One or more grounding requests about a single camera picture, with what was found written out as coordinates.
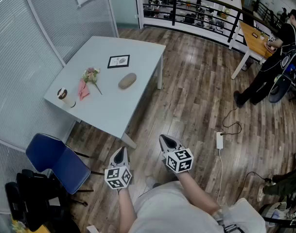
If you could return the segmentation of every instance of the white shirt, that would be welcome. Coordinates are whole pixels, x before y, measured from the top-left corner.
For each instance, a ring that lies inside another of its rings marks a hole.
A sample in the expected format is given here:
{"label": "white shirt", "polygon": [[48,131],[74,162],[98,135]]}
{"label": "white shirt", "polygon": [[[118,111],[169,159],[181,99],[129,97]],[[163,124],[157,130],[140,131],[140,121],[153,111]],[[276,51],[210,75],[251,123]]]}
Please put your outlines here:
{"label": "white shirt", "polygon": [[[191,205],[180,182],[152,189],[135,202],[137,219],[129,233],[223,233],[223,227],[208,213]],[[245,200],[228,209],[233,223],[245,233],[266,233],[263,218]]]}

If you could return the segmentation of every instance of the black picture frame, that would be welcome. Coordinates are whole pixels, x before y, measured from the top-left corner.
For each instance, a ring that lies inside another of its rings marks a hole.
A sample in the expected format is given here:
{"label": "black picture frame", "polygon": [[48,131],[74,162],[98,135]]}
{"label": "black picture frame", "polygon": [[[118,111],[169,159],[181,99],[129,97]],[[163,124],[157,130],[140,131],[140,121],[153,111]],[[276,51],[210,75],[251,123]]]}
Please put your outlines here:
{"label": "black picture frame", "polygon": [[[110,66],[110,62],[112,58],[116,58],[116,57],[128,57],[127,58],[127,64],[125,65],[118,65],[118,66]],[[111,56],[108,62],[108,67],[107,68],[118,68],[118,67],[128,67],[129,66],[129,59],[130,59],[130,55],[129,54],[125,54],[125,55],[117,55],[117,56]]]}

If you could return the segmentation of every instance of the glass door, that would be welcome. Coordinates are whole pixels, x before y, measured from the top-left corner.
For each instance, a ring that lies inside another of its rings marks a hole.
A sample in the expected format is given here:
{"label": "glass door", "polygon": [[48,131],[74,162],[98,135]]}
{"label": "glass door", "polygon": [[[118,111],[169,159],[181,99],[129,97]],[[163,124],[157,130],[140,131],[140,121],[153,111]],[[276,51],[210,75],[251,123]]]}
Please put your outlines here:
{"label": "glass door", "polygon": [[118,28],[139,28],[136,0],[111,0]]}

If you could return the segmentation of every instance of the pink paper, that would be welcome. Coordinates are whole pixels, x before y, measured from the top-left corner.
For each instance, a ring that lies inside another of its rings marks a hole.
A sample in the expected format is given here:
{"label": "pink paper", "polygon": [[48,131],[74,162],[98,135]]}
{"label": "pink paper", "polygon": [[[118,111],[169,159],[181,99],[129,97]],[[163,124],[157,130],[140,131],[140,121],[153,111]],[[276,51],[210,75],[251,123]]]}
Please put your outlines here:
{"label": "pink paper", "polygon": [[86,83],[84,82],[83,79],[80,80],[79,83],[79,91],[78,91],[78,95],[80,96],[80,101],[83,100],[83,98],[85,98],[86,96],[89,95],[89,89],[88,86],[86,85]]}

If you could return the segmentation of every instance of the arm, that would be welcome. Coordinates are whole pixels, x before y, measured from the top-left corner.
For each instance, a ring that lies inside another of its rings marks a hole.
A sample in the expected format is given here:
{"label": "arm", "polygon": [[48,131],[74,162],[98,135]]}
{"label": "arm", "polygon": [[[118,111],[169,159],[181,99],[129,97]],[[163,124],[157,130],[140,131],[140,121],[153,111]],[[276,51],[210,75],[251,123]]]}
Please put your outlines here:
{"label": "arm", "polygon": [[128,188],[122,188],[119,192],[120,203],[120,233],[128,233],[137,216],[129,195]]}
{"label": "arm", "polygon": [[267,42],[267,46],[268,47],[274,47],[274,48],[277,48],[279,49],[283,44],[283,41],[281,39],[277,39],[275,41],[270,41],[270,42]]}
{"label": "arm", "polygon": [[188,199],[201,210],[212,215],[220,209],[219,204],[203,191],[188,172],[177,173]]}

